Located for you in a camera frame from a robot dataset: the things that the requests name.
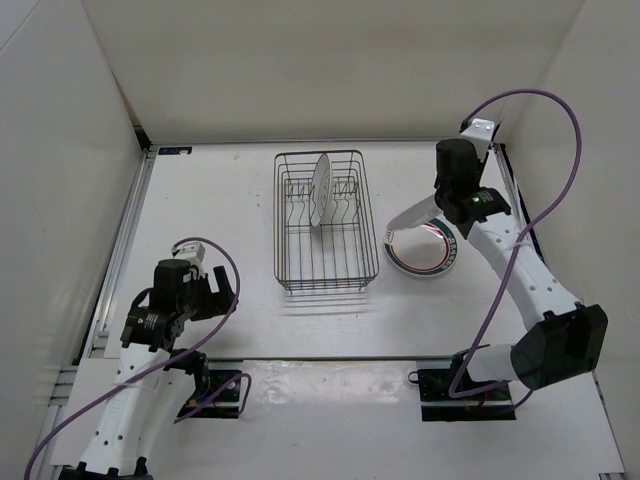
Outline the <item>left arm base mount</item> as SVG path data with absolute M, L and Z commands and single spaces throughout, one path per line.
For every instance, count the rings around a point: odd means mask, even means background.
M 237 419 L 246 406 L 251 382 L 251 376 L 241 369 L 209 369 L 208 382 L 195 388 L 176 420 Z

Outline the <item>green red rimmed plate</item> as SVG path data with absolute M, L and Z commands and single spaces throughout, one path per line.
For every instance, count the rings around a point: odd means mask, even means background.
M 455 264 L 459 250 L 455 233 L 440 218 L 413 229 L 387 230 L 383 246 L 394 267 L 419 278 L 446 273 Z

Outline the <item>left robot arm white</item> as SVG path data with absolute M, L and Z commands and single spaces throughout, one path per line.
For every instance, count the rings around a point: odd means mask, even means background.
M 148 463 L 159 436 L 183 406 L 209 392 L 209 361 L 196 349 L 175 346 L 187 321 L 233 311 L 235 295 L 224 267 L 212 274 L 196 261 L 166 259 L 153 284 L 132 301 L 121 332 L 116 394 L 76 466 L 63 479 L 149 479 Z

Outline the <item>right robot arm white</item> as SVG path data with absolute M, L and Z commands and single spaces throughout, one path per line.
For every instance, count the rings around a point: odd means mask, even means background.
M 524 242 L 507 201 L 481 186 L 481 162 L 470 141 L 438 142 L 436 172 L 436 205 L 500 278 L 496 297 L 511 297 L 526 329 L 517 343 L 493 346 L 483 346 L 478 333 L 454 357 L 450 397 L 470 400 L 512 381 L 536 391 L 593 371 L 608 326 L 602 307 L 582 304 Z

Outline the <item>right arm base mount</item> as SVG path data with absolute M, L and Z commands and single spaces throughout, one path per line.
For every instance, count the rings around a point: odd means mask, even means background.
M 407 375 L 410 384 L 418 387 L 423 422 L 483 422 L 516 419 L 509 386 L 479 394 L 453 398 L 449 387 L 466 351 L 450 357 L 426 357 L 416 362 Z

